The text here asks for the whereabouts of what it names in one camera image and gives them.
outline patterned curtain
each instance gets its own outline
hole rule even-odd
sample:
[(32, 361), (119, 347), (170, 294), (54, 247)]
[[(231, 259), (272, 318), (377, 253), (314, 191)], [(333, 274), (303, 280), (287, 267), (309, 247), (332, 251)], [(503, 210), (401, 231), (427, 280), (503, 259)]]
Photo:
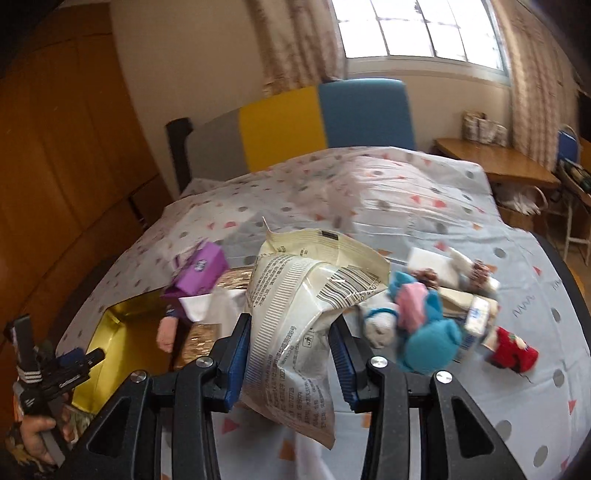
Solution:
[(261, 49), (267, 96), (344, 75), (343, 48), (329, 1), (246, 0)]
[(558, 130), (577, 129), (573, 67), (548, 28), (517, 0), (492, 0), (509, 55), (513, 144), (554, 170)]

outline white plastic bag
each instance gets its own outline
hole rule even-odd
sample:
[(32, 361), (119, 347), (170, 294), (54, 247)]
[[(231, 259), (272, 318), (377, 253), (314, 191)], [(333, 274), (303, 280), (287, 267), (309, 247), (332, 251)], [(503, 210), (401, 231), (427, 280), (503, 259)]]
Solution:
[(246, 292), (244, 403), (332, 448), (328, 330), (345, 308), (385, 289), (388, 275), (384, 257), (346, 235), (268, 231)]
[[(539, 215), (542, 210), (548, 208), (546, 196), (538, 187), (507, 183), (495, 186), (494, 192), (496, 201), (500, 205), (524, 215)], [(542, 198), (544, 203), (542, 207), (536, 205), (537, 196)]]

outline wooden desk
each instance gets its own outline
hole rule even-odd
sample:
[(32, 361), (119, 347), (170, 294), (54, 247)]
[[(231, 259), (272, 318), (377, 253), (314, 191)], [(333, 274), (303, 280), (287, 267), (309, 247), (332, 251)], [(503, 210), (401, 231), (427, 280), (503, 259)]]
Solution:
[(560, 180), (548, 170), (513, 148), (457, 138), (438, 138), (435, 146), (451, 158), (478, 163), (490, 182), (512, 181), (546, 189), (560, 185)]

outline sleeve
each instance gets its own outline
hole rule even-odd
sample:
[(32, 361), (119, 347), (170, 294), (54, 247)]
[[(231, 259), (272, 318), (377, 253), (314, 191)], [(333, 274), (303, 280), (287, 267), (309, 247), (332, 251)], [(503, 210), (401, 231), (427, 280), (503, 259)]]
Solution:
[(20, 423), (15, 423), (12, 426), (5, 438), (5, 449), (0, 449), (2, 478), (8, 480), (51, 480), (56, 467), (28, 454), (22, 444), (20, 426)]

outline white cloth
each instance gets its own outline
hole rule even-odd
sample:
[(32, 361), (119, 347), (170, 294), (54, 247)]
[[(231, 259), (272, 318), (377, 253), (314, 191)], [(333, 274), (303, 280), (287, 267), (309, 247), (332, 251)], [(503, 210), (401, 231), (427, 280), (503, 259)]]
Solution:
[[(105, 308), (166, 285), (173, 258), (200, 238), (221, 241), (231, 267), (252, 264), (271, 229), (339, 228), (399, 268), (412, 247), (451, 246), (488, 264), (501, 283), (497, 325), (540, 351), (526, 375), (496, 369), (478, 354), (450, 371), (474, 398), (530, 480), (558, 476), (591, 427), (591, 358), (550, 260), (529, 233), (498, 215), (476, 164), (392, 147), (342, 148), (304, 155), (166, 208), (117, 260), (84, 303), (59, 351), (87, 347)], [(329, 366), (336, 443), (322, 450), (339, 480), (361, 474), (367, 418), (342, 400)], [(223, 478), (293, 478), (294, 437), (250, 410), (215, 415)]]

